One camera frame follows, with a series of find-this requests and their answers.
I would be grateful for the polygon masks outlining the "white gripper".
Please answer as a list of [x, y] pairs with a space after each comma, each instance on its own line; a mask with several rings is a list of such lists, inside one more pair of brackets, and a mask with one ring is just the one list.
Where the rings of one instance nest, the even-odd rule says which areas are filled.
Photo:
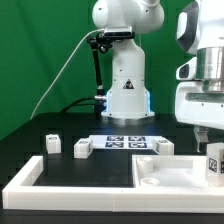
[[203, 92], [198, 81], [181, 82], [176, 89], [175, 116], [178, 122], [197, 125], [197, 152], [205, 153], [209, 142], [207, 127], [224, 130], [224, 93]]

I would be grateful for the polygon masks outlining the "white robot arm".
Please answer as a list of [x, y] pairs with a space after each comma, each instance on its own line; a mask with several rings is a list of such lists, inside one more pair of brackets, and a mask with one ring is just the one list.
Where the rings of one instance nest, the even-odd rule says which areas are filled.
[[[92, 19], [99, 29], [96, 49], [113, 50], [113, 81], [102, 116], [122, 123], [152, 117], [145, 54], [134, 36], [162, 26], [160, 0], [98, 0]], [[175, 116], [194, 126], [197, 150], [209, 152], [217, 145], [208, 142], [208, 130], [224, 130], [224, 0], [188, 4], [178, 17], [176, 41], [193, 58], [176, 71]]]

